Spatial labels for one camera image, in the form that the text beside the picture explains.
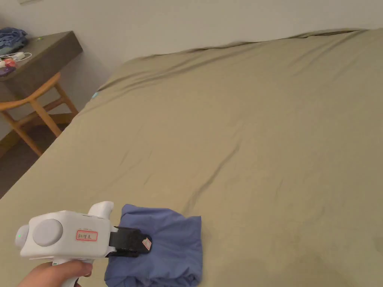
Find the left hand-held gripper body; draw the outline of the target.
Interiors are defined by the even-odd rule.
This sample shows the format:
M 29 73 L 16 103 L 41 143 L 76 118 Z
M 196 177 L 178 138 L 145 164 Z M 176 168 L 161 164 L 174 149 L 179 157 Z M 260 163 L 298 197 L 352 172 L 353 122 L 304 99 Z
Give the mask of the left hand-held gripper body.
M 113 202 L 103 201 L 86 214 L 63 210 L 31 218 L 15 236 L 20 256 L 46 259 L 53 266 L 72 260 L 93 264 L 95 259 L 107 257 L 113 207 Z M 77 287 L 79 278 L 68 279 L 62 287 Z

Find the person's left hand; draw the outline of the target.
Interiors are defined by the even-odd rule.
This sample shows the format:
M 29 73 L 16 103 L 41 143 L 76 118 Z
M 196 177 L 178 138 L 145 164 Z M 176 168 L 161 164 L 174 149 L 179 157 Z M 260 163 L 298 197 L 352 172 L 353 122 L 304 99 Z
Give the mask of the person's left hand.
M 47 262 L 35 267 L 17 286 L 61 287 L 68 279 L 91 276 L 92 269 L 92 264 L 81 260 L 72 260 L 55 266 Z

